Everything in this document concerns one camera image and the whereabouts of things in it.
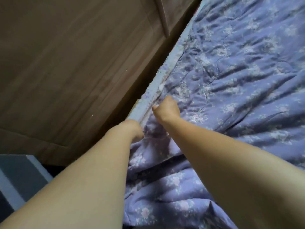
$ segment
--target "forearm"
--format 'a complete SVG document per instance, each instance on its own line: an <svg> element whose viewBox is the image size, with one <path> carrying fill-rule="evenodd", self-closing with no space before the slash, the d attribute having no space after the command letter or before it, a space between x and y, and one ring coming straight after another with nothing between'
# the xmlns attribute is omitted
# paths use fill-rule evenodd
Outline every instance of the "forearm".
<svg viewBox="0 0 305 229"><path fill-rule="evenodd" d="M273 226L277 223L273 213L283 215L285 211L283 217L290 217L294 209L304 206L304 195L293 191L305 191L304 174L289 163L180 118L163 125L216 201L241 228L259 226L260 221ZM287 197L291 202L283 203ZM298 222L300 217L299 212L294 214Z"/></svg>
<svg viewBox="0 0 305 229"><path fill-rule="evenodd" d="M111 129L1 228L121 228L131 142Z"/></svg>

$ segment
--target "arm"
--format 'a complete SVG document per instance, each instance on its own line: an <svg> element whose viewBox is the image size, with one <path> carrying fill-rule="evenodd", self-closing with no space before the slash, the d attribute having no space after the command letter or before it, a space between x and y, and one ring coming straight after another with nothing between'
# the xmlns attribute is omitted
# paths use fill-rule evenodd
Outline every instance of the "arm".
<svg viewBox="0 0 305 229"><path fill-rule="evenodd" d="M257 147L186 122L170 96L153 111L240 229L305 228L303 171Z"/></svg>
<svg viewBox="0 0 305 229"><path fill-rule="evenodd" d="M0 228L121 229L130 144L143 137L134 120L113 127Z"/></svg>

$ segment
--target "bed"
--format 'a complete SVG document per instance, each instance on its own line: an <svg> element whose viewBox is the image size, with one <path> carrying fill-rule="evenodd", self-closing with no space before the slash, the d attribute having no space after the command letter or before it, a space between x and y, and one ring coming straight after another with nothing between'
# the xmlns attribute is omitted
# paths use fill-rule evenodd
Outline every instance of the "bed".
<svg viewBox="0 0 305 229"><path fill-rule="evenodd" d="M236 228L151 106L258 146L305 171L305 0L203 0L129 118L124 225Z"/></svg>

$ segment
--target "person's right arm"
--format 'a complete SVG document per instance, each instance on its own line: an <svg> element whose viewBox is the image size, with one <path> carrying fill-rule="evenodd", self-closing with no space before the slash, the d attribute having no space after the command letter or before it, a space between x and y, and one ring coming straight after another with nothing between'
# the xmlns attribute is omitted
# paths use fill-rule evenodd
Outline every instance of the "person's right arm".
<svg viewBox="0 0 305 229"><path fill-rule="evenodd" d="M218 204L240 228L305 228L305 172L180 117L172 97L153 108Z"/></svg>

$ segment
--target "blue floral comforter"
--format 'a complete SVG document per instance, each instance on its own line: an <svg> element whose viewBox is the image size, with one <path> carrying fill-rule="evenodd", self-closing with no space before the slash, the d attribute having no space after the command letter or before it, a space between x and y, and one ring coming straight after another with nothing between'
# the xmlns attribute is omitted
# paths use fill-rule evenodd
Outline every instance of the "blue floral comforter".
<svg viewBox="0 0 305 229"><path fill-rule="evenodd" d="M305 0L203 0L157 103L305 168ZM125 225L236 228L153 115L132 146Z"/></svg>

